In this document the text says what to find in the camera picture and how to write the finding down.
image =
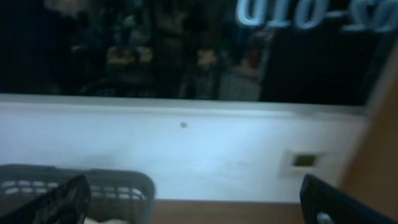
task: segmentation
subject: glass pane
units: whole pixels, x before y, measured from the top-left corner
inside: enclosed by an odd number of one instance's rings
[[[364,105],[396,0],[15,0],[1,93]]]

